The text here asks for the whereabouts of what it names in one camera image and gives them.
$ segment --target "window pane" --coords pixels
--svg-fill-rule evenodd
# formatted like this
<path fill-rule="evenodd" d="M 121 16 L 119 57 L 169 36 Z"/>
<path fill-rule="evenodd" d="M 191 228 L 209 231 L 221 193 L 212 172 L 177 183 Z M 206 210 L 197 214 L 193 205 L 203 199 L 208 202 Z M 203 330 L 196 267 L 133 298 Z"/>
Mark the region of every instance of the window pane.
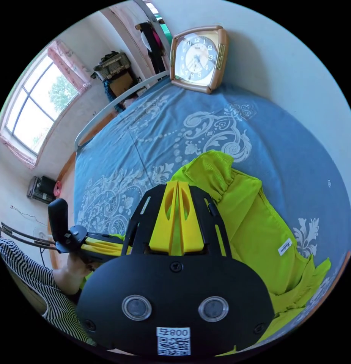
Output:
<path fill-rule="evenodd" d="M 6 126 L 8 127 L 8 129 L 10 131 L 13 130 L 13 127 L 15 125 L 16 119 L 19 115 L 19 112 L 21 110 L 22 105 L 24 104 L 25 100 L 26 100 L 26 96 L 27 93 L 21 89 L 21 91 L 19 92 L 17 99 L 15 101 L 15 103 L 13 104 L 13 107 L 11 109 L 11 112 L 9 113 L 9 118 L 7 121 Z"/>
<path fill-rule="evenodd" d="M 153 14 L 158 14 L 159 12 L 157 11 L 157 8 L 151 4 L 151 3 L 147 3 L 146 4 L 148 6 L 148 8 L 152 11 Z"/>
<path fill-rule="evenodd" d="M 26 146 L 38 153 L 53 122 L 32 100 L 28 99 L 15 129 L 15 136 Z"/>
<path fill-rule="evenodd" d="M 31 97 L 56 120 L 76 94 L 77 90 L 53 64 L 34 87 Z"/>
<path fill-rule="evenodd" d="M 45 56 L 45 58 L 37 65 L 35 70 L 32 72 L 32 74 L 24 84 L 24 87 L 27 91 L 31 91 L 31 89 L 34 87 L 35 82 L 39 79 L 39 77 L 44 73 L 44 71 L 49 67 L 50 63 L 52 62 L 53 61 L 48 56 Z"/>

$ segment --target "striped shirt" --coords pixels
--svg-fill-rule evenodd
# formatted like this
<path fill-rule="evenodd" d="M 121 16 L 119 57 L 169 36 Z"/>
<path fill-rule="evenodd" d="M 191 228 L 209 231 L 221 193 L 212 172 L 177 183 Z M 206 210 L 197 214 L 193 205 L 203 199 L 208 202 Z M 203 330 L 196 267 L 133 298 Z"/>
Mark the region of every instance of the striped shirt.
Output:
<path fill-rule="evenodd" d="M 96 343 L 87 335 L 75 312 L 75 305 L 57 287 L 52 270 L 23 253 L 12 240 L 0 238 L 0 254 L 5 264 L 46 303 L 43 318 L 64 333 L 90 345 Z"/>

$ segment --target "pink curtain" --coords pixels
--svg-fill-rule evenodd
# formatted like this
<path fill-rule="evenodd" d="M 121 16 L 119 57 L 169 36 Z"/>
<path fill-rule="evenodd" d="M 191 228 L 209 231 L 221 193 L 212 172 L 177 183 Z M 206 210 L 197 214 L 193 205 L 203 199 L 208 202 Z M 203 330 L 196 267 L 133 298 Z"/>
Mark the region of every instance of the pink curtain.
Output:
<path fill-rule="evenodd" d="M 20 152 L 13 146 L 3 135 L 0 135 L 0 141 L 14 154 L 28 169 L 33 170 L 36 166 L 36 160 Z"/>
<path fill-rule="evenodd" d="M 79 94 L 91 86 L 91 72 L 61 40 L 55 40 L 48 47 L 47 55 Z"/>

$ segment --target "hanging clothes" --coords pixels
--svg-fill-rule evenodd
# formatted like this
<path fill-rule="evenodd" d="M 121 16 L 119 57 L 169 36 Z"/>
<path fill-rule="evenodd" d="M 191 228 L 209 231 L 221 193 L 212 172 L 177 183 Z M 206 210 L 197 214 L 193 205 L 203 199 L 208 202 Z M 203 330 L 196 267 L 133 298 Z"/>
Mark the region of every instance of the hanging clothes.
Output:
<path fill-rule="evenodd" d="M 141 39 L 148 49 L 148 55 L 153 64 L 155 74 L 165 71 L 162 59 L 162 43 L 159 36 L 148 22 L 141 23 Z"/>

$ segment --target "white metal headboard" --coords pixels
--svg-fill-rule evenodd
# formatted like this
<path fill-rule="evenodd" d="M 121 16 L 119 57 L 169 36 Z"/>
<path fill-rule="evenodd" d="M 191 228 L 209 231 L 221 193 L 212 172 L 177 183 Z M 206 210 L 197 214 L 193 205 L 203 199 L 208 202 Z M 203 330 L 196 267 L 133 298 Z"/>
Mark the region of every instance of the white metal headboard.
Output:
<path fill-rule="evenodd" d="M 99 123 L 101 122 L 108 114 L 113 111 L 113 108 L 115 105 L 119 104 L 121 101 L 123 101 L 125 98 L 129 97 L 139 89 L 145 87 L 148 84 L 151 84 L 153 82 L 156 82 L 158 79 L 169 76 L 169 71 L 164 71 L 161 73 L 158 73 L 155 76 L 152 76 L 148 79 L 146 79 L 143 82 L 138 83 L 137 85 L 131 87 L 129 90 L 124 92 L 119 97 L 115 98 L 112 102 L 110 102 L 105 108 L 103 108 L 85 127 L 84 129 L 78 134 L 76 141 L 74 142 L 74 150 L 77 152 L 78 146 L 80 141 Z"/>

